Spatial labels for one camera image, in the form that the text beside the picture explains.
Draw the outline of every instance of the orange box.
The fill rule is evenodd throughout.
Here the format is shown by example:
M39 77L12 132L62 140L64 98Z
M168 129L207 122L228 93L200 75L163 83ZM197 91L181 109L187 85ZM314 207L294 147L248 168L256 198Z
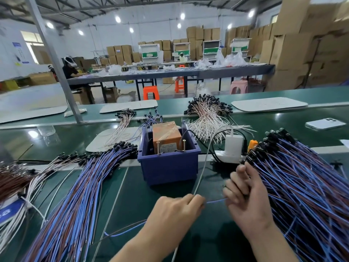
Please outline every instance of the orange box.
M174 121L159 123L153 125L153 144L154 153L157 154L157 141L159 143L160 153L171 153L181 149L180 140L182 135L177 129Z

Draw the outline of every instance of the white phone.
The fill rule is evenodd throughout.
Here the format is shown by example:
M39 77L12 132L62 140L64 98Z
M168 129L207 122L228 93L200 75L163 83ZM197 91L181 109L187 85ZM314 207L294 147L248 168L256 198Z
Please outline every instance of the white phone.
M346 123L336 120L334 118L324 118L305 123L306 127L317 130L327 130L329 128L337 128L346 125Z

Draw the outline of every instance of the poster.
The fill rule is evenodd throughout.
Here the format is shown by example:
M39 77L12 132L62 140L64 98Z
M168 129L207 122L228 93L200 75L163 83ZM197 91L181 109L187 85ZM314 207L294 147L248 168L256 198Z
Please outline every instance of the poster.
M22 49L22 45L19 42L12 42L13 46L15 47L15 56L17 58L18 63L29 63L24 56L24 52Z

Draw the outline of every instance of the metal pole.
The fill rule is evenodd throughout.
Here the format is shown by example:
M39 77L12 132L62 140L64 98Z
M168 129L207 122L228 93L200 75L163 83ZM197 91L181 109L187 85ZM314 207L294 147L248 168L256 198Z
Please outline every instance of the metal pole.
M58 79L59 79L59 83L61 84L61 87L63 88L63 92L65 94L65 97L67 98L67 101L68 101L70 108L72 109L75 120L77 123L81 123L82 122L81 114L79 112L79 109L77 108L75 101L74 101L72 91L70 90L68 81L65 78L63 69L60 65L59 58L58 58L57 53L55 52L55 49L53 47L53 43L51 42L50 36L46 31L46 26L45 26L45 23L43 21L43 18L41 17L39 8L38 8L35 0L25 0L25 2L27 3L29 12L30 12L31 16L33 17L33 20L35 22L36 27L38 28L41 39L44 42L45 47L47 48L47 52L50 55L50 58L51 58L52 63L53 63L53 67L55 68L55 72L56 72Z

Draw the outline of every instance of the hand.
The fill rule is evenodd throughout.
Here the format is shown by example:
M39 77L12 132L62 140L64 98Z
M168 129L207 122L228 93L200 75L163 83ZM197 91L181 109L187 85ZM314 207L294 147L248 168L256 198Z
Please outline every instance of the hand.
M275 225L267 189L259 172L249 163L239 165L236 172L230 174L223 194L233 220L249 241Z
M201 214L204 203L204 197L192 194L183 198L159 198L134 241L149 243L152 253L157 254L155 260L163 260L179 245Z

